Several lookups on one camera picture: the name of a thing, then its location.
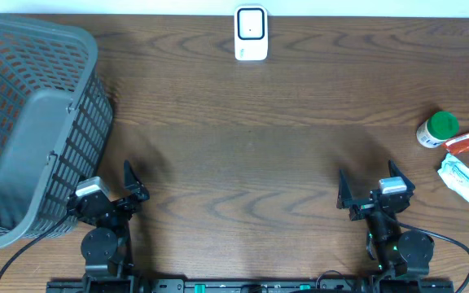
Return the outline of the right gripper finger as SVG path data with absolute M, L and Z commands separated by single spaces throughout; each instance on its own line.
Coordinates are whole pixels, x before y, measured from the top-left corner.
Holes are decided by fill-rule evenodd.
M 388 170 L 390 177 L 400 177 L 405 183 L 408 192 L 413 192 L 415 190 L 415 185 L 413 182 L 403 174 L 403 172 L 396 166 L 393 160 L 388 161 Z
M 349 209 L 352 205 L 353 197 L 347 179 L 342 169 L 339 170 L 339 190 L 336 207 L 338 209 Z

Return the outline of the white bottle green cap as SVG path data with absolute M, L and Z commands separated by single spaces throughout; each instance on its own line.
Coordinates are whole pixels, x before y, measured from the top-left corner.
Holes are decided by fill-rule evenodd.
M 457 134 L 458 119 L 450 112 L 437 112 L 416 131 L 417 141 L 426 148 L 437 148 Z

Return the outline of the teal tissue packet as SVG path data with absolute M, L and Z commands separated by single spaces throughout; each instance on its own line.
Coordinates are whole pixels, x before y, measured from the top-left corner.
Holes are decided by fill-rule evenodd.
M 437 173 L 449 189 L 469 203 L 469 168 L 461 160 L 447 154 Z

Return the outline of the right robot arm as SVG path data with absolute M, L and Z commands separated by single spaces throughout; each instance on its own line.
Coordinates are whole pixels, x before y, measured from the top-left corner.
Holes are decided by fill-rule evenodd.
M 431 236 L 401 230 L 396 214 L 410 206 L 415 185 L 390 160 L 389 177 L 379 180 L 379 188 L 368 198 L 355 199 L 343 172 L 339 173 L 336 207 L 349 210 L 351 221 L 366 221 L 366 249 L 379 262 L 379 273 L 365 284 L 370 292 L 420 292 L 420 279 L 429 274 L 435 243 Z

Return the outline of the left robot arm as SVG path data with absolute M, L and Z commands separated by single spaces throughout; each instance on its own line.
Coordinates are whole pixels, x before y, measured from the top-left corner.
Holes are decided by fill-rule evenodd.
M 134 271 L 129 221 L 150 194 L 124 162 L 124 198 L 110 200 L 109 188 L 100 177 L 78 183 L 68 200 L 67 212 L 94 228 L 81 242 L 85 258 L 84 292 L 144 292 L 149 284 Z

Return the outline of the white barcode scanner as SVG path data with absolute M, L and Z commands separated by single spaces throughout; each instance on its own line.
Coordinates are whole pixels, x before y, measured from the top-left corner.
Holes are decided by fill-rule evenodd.
M 238 61 L 262 61 L 269 49 L 268 13 L 259 5 L 240 6 L 234 13 L 234 55 Z

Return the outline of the grey plastic shopping basket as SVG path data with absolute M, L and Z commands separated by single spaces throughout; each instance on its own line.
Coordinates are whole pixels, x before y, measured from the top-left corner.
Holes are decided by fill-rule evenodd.
M 0 14 L 0 249 L 77 225 L 68 198 L 112 128 L 97 59 L 82 28 Z

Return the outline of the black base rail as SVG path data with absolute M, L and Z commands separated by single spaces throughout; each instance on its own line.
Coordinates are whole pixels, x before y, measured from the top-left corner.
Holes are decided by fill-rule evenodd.
M 118 280 L 83 278 L 80 281 L 52 281 L 46 293 L 289 293 L 289 292 L 452 292 L 444 280 L 383 280 L 352 278 L 334 271 L 317 280 L 183 280 L 129 277 Z

